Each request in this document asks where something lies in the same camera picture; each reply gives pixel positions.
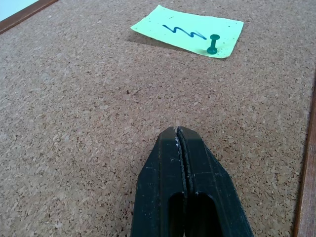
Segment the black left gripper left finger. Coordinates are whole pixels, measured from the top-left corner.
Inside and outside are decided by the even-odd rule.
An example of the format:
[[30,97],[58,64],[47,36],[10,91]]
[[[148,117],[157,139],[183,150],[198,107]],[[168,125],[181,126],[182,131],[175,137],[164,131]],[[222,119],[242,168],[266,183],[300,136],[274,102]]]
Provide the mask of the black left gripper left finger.
[[131,237],[183,237],[185,173],[176,130],[163,131],[137,181]]

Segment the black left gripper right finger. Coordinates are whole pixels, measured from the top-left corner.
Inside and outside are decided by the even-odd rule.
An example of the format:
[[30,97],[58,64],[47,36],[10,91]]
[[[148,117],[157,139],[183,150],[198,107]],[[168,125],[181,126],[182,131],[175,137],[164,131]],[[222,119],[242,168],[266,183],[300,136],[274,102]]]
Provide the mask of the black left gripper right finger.
[[179,127],[188,201],[186,237],[254,237],[228,172],[200,135]]

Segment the green sticky note with scribble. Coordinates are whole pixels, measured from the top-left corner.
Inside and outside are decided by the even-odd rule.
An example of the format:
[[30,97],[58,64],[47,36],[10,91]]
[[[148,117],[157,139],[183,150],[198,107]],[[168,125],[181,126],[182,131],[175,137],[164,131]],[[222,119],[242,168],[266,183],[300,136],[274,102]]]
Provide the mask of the green sticky note with scribble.
[[[147,37],[206,57],[224,59],[231,55],[241,34],[243,22],[213,16],[183,13],[158,5],[148,16],[131,26]],[[218,52],[208,54],[210,36],[217,34]]]

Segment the green pushpin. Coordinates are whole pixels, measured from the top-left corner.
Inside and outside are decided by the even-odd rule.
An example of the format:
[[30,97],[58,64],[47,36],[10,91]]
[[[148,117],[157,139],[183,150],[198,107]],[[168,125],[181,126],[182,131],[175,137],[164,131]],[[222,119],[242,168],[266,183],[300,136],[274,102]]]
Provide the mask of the green pushpin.
[[220,36],[217,35],[217,34],[212,34],[210,36],[210,39],[211,39],[211,45],[207,49],[207,53],[211,54],[211,55],[214,55],[214,54],[216,54],[218,52],[218,49],[216,47],[216,41],[220,39]]

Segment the cork board with wooden frame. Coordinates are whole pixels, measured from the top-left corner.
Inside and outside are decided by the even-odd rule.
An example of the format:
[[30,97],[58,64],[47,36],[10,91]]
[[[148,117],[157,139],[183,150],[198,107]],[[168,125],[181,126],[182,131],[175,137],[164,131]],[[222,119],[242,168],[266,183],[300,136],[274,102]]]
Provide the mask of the cork board with wooden frame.
[[[226,59],[132,31],[158,5],[244,23]],[[255,237],[291,237],[316,0],[59,0],[0,35],[0,237],[129,237],[158,135],[200,134]]]

